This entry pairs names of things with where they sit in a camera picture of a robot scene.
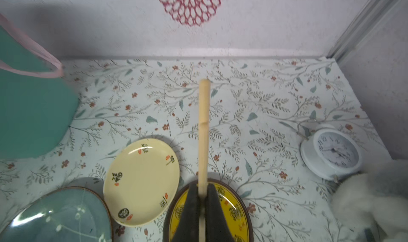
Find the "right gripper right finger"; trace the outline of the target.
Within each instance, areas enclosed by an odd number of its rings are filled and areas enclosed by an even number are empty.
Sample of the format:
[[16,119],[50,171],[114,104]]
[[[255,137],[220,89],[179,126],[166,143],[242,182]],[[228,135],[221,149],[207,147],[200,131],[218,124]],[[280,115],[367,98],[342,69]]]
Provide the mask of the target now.
[[234,242],[228,228],[217,190],[208,184],[205,200],[206,242]]

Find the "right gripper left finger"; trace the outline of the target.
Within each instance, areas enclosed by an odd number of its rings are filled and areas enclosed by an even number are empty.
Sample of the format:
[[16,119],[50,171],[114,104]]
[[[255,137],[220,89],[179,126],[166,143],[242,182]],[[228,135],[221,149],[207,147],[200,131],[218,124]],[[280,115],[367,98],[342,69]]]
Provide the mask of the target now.
[[181,219],[171,242],[199,241],[199,220],[203,208],[202,200],[198,193],[197,184],[189,185],[188,189]]

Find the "chopsticks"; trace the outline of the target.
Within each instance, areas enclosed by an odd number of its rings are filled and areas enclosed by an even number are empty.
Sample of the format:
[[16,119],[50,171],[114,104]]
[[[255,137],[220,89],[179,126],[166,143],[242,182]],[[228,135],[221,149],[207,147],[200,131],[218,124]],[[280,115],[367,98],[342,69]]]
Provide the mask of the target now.
[[205,200],[208,187],[208,151],[209,151],[209,108],[210,80],[203,79],[199,84],[198,112],[198,197],[200,200],[199,242],[206,241]]

